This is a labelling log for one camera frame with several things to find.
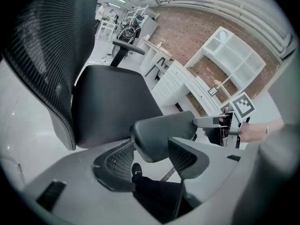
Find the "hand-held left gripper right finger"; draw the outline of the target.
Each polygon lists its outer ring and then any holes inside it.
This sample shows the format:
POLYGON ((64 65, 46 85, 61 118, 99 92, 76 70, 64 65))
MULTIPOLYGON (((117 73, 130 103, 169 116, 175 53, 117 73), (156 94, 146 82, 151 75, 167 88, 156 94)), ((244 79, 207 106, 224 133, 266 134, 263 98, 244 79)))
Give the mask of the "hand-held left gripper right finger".
POLYGON ((177 137, 168 140, 169 159, 189 204, 202 204, 214 197, 238 200, 247 186, 258 148, 257 143, 240 150, 177 137))

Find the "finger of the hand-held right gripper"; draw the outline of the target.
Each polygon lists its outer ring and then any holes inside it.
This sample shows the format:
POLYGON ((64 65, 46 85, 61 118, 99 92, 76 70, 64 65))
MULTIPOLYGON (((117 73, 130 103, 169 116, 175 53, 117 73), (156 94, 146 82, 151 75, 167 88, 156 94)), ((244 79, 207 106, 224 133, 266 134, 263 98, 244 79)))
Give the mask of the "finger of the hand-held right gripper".
POLYGON ((203 128, 210 143, 222 146, 222 133, 220 128, 203 128))
POLYGON ((199 117, 193 119, 193 125, 199 128, 219 128, 218 116, 199 117))

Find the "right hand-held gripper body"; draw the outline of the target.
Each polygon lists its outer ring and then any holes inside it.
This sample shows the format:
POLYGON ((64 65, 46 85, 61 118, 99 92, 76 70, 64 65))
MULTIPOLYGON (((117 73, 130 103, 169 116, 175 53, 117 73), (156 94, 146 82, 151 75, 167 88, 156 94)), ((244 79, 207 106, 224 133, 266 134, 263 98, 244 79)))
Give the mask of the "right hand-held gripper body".
POLYGON ((255 112, 255 106, 249 96, 242 92, 229 102, 221 117, 218 118, 221 147, 238 149, 240 147, 240 130, 242 124, 249 122, 255 112))

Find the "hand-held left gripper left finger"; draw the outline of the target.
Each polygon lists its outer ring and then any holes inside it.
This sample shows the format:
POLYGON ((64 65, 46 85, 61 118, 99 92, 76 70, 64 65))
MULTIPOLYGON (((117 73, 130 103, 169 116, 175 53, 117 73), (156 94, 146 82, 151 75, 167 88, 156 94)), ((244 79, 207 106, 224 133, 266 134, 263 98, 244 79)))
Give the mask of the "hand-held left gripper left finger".
POLYGON ((134 198, 134 142, 112 142, 63 157, 22 191, 48 225, 157 225, 134 198))

